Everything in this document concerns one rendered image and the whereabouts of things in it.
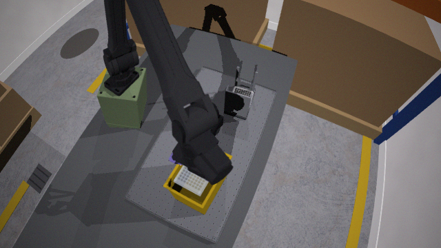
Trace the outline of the white well plate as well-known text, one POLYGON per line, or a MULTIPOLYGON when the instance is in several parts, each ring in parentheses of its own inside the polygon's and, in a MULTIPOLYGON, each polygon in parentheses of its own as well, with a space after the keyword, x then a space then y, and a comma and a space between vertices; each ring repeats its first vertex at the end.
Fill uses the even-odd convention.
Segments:
POLYGON ((248 96, 248 97, 250 97, 250 94, 252 92, 252 95, 253 95, 253 91, 247 90, 247 89, 244 89, 244 88, 241 88, 241 87, 237 87, 237 86, 234 87, 233 92, 235 92, 237 94, 242 94, 242 95, 245 95, 245 96, 248 96))

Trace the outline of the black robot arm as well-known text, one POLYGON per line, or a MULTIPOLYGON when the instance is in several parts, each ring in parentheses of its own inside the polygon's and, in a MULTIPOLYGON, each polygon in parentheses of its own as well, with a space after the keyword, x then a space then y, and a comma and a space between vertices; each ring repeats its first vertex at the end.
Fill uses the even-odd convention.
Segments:
MULTIPOLYGON (((159 0, 126 0, 158 77, 172 136, 182 153, 211 185, 224 179, 232 162, 215 137, 223 116, 189 69, 159 0), (184 109, 184 106, 190 104, 184 109)), ((127 40, 125 0, 104 0, 108 44, 103 60, 110 75, 104 86, 122 95, 139 78, 139 56, 133 39, 127 40)))

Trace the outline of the yellow plastics bin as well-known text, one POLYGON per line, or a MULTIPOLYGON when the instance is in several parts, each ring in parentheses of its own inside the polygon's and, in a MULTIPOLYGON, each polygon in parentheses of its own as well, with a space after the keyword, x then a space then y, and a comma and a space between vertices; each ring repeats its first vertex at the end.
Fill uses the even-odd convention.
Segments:
POLYGON ((200 213, 205 215, 226 177, 215 185, 211 185, 208 182, 207 187, 204 189, 201 196, 198 196, 193 192, 185 189, 184 187, 181 187, 180 185, 174 183, 174 179, 180 171, 181 167, 182 165, 176 165, 169 178, 165 182, 164 187, 171 192, 176 200, 179 200, 192 209, 195 209, 196 211, 199 211, 200 213))

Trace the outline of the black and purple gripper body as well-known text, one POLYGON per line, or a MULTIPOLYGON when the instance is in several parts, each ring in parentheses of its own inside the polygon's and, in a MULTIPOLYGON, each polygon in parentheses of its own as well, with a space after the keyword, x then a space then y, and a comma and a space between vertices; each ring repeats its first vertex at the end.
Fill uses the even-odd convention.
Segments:
MULTIPOLYGON (((184 165, 187 167, 188 171, 190 171, 193 174, 196 174, 197 176, 200 176, 201 178, 204 178, 207 180, 204 175, 201 174, 201 172, 196 168, 194 165, 194 159, 195 158, 188 158, 186 157, 182 152, 179 143, 177 143, 176 147, 172 151, 172 159, 176 162, 184 165)), ((207 180, 208 181, 208 180, 207 180)))

